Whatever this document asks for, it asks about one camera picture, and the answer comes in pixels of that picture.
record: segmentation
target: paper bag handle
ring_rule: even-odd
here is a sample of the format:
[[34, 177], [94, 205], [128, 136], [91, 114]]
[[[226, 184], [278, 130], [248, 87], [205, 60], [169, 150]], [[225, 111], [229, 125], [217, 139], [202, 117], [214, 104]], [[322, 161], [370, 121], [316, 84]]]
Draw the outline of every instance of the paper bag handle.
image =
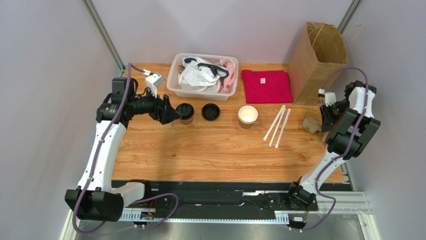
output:
[[321, 28], [319, 29], [318, 33], [316, 34], [315, 38], [313, 39], [313, 43], [311, 44], [311, 45], [312, 45], [312, 47], [314, 46], [315, 41], [316, 41], [316, 40], [317, 40], [317, 38], [318, 38], [318, 35], [320, 35], [321, 30], [323, 30], [324, 24], [326, 24], [326, 23], [325, 23], [325, 22], [323, 22], [320, 26], [316, 26], [316, 27], [315, 27], [314, 29], [312, 29], [312, 31], [310, 31], [310, 33], [307, 35], [307, 36], [309, 37], [309, 35], [311, 35], [311, 33], [313, 33], [313, 32], [315, 31], [315, 29], [317, 29], [317, 28], [321, 27]]
[[348, 29], [347, 31], [345, 31], [342, 35], [341, 35], [341, 38], [343, 39], [343, 37], [347, 34], [347, 33], [349, 33], [350, 31], [352, 31], [353, 29], [355, 29], [355, 28], [357, 28], [357, 27], [361, 27], [360, 29], [359, 29], [359, 31], [355, 34], [355, 36], [353, 36], [352, 37], [352, 39], [344, 46], [345, 48], [347, 47], [347, 46], [349, 46], [349, 44], [351, 44], [351, 42], [354, 40], [354, 39], [356, 39], [357, 37], [358, 37], [358, 35], [360, 34], [360, 32], [364, 29], [364, 27], [362, 26], [362, 25], [356, 25], [356, 26], [354, 26], [354, 27], [351, 27], [350, 29]]

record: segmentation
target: wood grain surface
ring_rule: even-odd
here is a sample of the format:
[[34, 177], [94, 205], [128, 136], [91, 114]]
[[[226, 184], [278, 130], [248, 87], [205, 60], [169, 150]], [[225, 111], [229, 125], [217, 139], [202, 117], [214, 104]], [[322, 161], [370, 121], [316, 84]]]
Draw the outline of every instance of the wood grain surface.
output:
[[[141, 69], [159, 72], [167, 79], [170, 64], [136, 64]], [[287, 70], [284, 64], [240, 64], [240, 71]], [[138, 93], [145, 88], [145, 75], [136, 70], [131, 76], [139, 82]], [[147, 114], [130, 121], [115, 160], [113, 179], [145, 179], [168, 181], [249, 181], [291, 182], [307, 173], [325, 150], [322, 133], [310, 134], [302, 128], [304, 115], [321, 122], [318, 106], [296, 106], [291, 109], [279, 148], [263, 141], [282, 104], [250, 104], [259, 113], [249, 130], [238, 124], [238, 110], [246, 105], [243, 81], [239, 73], [234, 96], [228, 101], [211, 101], [176, 96], [164, 83], [158, 93], [167, 94], [175, 108], [189, 103], [195, 108], [192, 125], [179, 121], [161, 125]], [[214, 103], [220, 116], [207, 121], [201, 115], [205, 104]], [[343, 182], [338, 168], [329, 182]]]

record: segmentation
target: black coffee lid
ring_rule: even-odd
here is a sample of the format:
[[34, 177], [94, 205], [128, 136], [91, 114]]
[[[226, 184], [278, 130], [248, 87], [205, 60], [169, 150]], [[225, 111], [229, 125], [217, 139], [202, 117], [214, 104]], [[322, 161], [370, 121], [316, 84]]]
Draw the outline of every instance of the black coffee lid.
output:
[[194, 115], [194, 107], [189, 103], [182, 103], [176, 107], [176, 111], [182, 115], [181, 120], [187, 120]]
[[221, 110], [216, 104], [209, 103], [202, 107], [202, 116], [207, 120], [215, 120], [219, 117]]

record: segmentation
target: plastic basket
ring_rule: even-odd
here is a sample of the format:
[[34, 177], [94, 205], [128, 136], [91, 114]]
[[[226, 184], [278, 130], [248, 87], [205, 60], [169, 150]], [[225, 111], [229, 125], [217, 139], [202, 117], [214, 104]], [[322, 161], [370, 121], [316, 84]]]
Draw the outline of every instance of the plastic basket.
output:
[[[182, 90], [179, 86], [179, 69], [178, 66], [182, 65], [182, 58], [195, 56], [207, 60], [209, 62], [219, 62], [222, 59], [231, 59], [235, 62], [235, 81], [232, 84], [232, 90], [230, 93], [215, 93], [215, 92], [196, 92]], [[179, 97], [184, 98], [194, 98], [194, 99], [208, 99], [208, 100], [217, 100], [217, 101], [227, 101], [230, 96], [235, 94], [237, 89], [238, 82], [238, 60], [230, 56], [218, 56], [218, 55], [209, 55], [209, 54], [198, 54], [198, 53], [178, 53], [171, 64], [170, 71], [168, 72], [167, 77], [167, 89], [173, 91]]]

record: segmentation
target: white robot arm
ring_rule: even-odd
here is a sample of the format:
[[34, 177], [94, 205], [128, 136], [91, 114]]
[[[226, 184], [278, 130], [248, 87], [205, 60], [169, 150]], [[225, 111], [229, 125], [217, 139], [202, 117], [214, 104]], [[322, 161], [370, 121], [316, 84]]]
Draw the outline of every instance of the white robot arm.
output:
[[[81, 198], [76, 214], [79, 219], [116, 222], [123, 208], [144, 197], [146, 192], [144, 180], [134, 180], [114, 190], [111, 186], [117, 151], [134, 115], [149, 114], [161, 124], [168, 124], [182, 117], [172, 108], [167, 95], [164, 95], [163, 99], [157, 95], [157, 87], [164, 82], [164, 77], [158, 72], [151, 73], [144, 70], [143, 73], [149, 75], [145, 79], [146, 95], [136, 95], [138, 83], [130, 78], [131, 84], [125, 96], [127, 78], [117, 77], [112, 80], [112, 93], [97, 109], [96, 136], [87, 167], [78, 182], [77, 189], [68, 189], [65, 194], [65, 201], [73, 210], [78, 205], [79, 197]], [[122, 101], [125, 101], [124, 107], [119, 116], [115, 117]]]
[[338, 102], [334, 93], [320, 92], [320, 95], [331, 96], [332, 99], [326, 99], [325, 104], [320, 107], [321, 130], [323, 133], [329, 131], [325, 139], [327, 147], [315, 166], [290, 186], [286, 198], [286, 205], [290, 209], [309, 208], [315, 202], [321, 185], [332, 172], [350, 158], [359, 156], [379, 129], [381, 122], [374, 119], [372, 113], [372, 101], [377, 89], [371, 85], [368, 89], [366, 97], [366, 85], [358, 80], [351, 82], [344, 91], [345, 99]]

